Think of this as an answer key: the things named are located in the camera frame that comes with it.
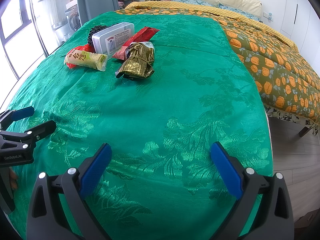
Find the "person's left hand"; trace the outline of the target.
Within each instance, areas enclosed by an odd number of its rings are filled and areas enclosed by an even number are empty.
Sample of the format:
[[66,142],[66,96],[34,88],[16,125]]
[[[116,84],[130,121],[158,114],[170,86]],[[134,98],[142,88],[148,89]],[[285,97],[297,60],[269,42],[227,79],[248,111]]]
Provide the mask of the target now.
[[10,186],[13,190],[17,189],[17,178],[17,174],[12,170],[12,168],[9,168]]

